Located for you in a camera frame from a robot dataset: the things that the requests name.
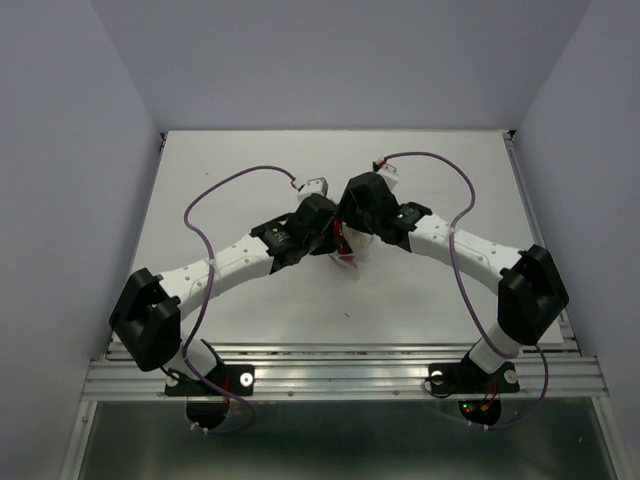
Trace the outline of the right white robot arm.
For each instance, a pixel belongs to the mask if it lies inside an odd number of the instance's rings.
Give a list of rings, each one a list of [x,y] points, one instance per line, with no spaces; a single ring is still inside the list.
[[[450,266],[458,284],[463,274],[497,296],[497,320],[480,333],[460,366],[463,384],[482,390],[521,348],[534,347],[569,303],[569,295],[548,250],[500,245],[464,230],[415,202],[399,204],[383,177],[367,172],[349,180],[337,219],[361,233],[412,254]]]

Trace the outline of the red chili pepper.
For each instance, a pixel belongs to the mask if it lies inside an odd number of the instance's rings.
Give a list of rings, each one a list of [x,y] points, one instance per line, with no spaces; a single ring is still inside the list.
[[[352,249],[348,243],[348,241],[346,240],[346,238],[344,237],[344,233],[343,233],[343,224],[338,221],[335,220],[333,222],[333,230],[334,230],[334,235],[336,238],[336,242],[337,242],[337,252],[339,255],[348,255],[352,253]]]

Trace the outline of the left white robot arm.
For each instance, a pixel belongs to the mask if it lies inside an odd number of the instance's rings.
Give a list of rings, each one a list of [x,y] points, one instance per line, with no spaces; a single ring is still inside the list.
[[[141,371],[168,365],[184,344],[181,321],[204,300],[330,251],[336,211],[333,201],[312,194],[295,212],[253,228],[211,259],[156,275],[135,271],[110,315],[112,331]]]

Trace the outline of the white radish with leaves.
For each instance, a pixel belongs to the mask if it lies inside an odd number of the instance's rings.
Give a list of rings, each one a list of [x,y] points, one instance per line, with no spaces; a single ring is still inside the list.
[[[351,248],[351,257],[356,261],[365,260],[369,255],[369,251],[375,241],[375,237],[371,234],[353,229],[349,229],[344,236]]]

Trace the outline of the clear zip top bag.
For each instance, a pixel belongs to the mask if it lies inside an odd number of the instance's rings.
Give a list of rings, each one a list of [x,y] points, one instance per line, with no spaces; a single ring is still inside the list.
[[[352,229],[352,228],[348,227],[344,222],[341,222],[341,223],[343,224],[343,233],[344,234],[349,229]],[[357,269],[361,263],[366,262],[367,259],[368,259],[368,257],[367,257],[363,261],[356,261],[351,257],[351,254],[339,255],[338,252],[337,252],[337,247],[336,247],[335,251],[333,251],[332,253],[329,254],[329,258],[339,266],[352,268],[352,269]]]

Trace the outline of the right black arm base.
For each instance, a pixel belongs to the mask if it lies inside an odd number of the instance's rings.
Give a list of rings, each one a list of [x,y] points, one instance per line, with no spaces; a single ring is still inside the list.
[[[471,424],[496,427],[502,415],[501,394],[520,392],[515,365],[503,362],[494,373],[486,373],[465,355],[458,362],[431,363],[423,390],[437,399],[460,396],[458,409]]]

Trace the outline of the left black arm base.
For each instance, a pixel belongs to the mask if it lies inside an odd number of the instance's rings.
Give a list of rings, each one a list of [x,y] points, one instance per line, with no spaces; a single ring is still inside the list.
[[[253,394],[252,365],[227,366],[211,343],[201,339],[189,347],[187,357],[179,350],[160,369],[174,382],[173,388],[188,390],[186,396],[220,398],[213,403],[187,402],[185,415],[192,431],[205,436],[230,435],[255,424],[257,409],[248,400]]]

